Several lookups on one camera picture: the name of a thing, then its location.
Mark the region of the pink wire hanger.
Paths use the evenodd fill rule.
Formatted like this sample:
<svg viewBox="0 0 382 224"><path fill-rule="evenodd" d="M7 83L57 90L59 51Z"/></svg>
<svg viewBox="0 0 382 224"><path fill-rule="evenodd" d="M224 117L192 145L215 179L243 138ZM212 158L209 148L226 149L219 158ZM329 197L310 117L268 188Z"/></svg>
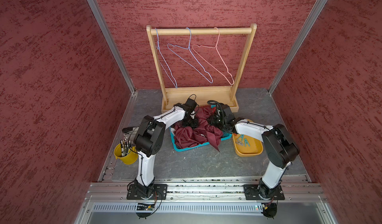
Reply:
<svg viewBox="0 0 382 224"><path fill-rule="evenodd" d="M219 49L218 49L219 40L220 40L220 29L217 27L214 27L214 29L218 32L217 39L216 39L214 46L193 44L192 50L207 65L209 65L216 72L218 72L220 74L220 76L222 76L230 86L233 86L235 84L233 75L231 74L228 65L224 61L224 59L221 56ZM198 49L200 49L200 48L210 50L209 53L210 53L210 55L213 56L213 61L211 61L209 58L205 58L201 53L199 53Z"/></svg>

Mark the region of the blue wire hanger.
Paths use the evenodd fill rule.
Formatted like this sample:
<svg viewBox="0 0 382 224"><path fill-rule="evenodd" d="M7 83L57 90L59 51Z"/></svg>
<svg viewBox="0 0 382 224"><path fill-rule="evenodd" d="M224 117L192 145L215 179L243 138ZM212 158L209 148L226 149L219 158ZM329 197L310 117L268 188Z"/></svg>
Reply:
<svg viewBox="0 0 382 224"><path fill-rule="evenodd" d="M199 75L202 76L204 80L206 80L209 84L213 84L214 80L212 75L206 70L206 68L201 64L201 62L195 57L194 53L191 51L191 41L192 41L192 32L190 28L186 28L189 33L189 40L186 47L182 47L175 44L167 44L167 49L172 52L176 57L185 62L188 66L190 66L194 71L196 71ZM183 52L187 53L188 58L183 57L175 50L179 49Z"/></svg>
<svg viewBox="0 0 382 224"><path fill-rule="evenodd" d="M168 65L166 59L164 58L164 56L163 56L163 54L161 52L158 30L155 29L155 32L156 32L156 37L157 37L156 49L159 52L159 55L160 55L160 57L161 57L161 59L162 59L162 61L164 62L165 65L163 65L161 62L159 62L159 64L163 68L163 71L165 72L165 74L167 75L168 79L171 81L173 86L175 88L178 88L178 83L177 83L175 77L173 76L172 70L171 70L170 66Z"/></svg>

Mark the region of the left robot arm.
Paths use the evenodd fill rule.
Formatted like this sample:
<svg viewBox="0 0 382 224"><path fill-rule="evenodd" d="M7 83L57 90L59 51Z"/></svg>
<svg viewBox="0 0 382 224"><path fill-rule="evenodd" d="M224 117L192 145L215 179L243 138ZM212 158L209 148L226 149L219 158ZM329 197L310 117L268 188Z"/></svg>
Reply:
<svg viewBox="0 0 382 224"><path fill-rule="evenodd" d="M184 104L177 103L173 108L158 116L145 116L133 132L128 135L127 141L134 134L133 144L138 155L138 173L134 181L128 185L128 200L165 200L167 196L166 184L155 184L154 164L156 154L162 147L164 134L167 129L185 118L191 118L197 107L193 99Z"/></svg>

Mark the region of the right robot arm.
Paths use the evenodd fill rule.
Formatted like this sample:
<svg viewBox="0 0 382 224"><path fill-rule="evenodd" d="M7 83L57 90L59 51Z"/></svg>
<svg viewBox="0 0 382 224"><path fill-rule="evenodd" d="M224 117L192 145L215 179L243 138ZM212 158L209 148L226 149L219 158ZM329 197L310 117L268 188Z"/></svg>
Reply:
<svg viewBox="0 0 382 224"><path fill-rule="evenodd" d="M236 118L228 105L215 100L209 100L208 104L216 108L210 117L210 125L225 133L247 135L263 143L269 164L259 180L257 193L262 200L272 199L278 192L285 171L300 153L286 127L282 124L266 126Z"/></svg>

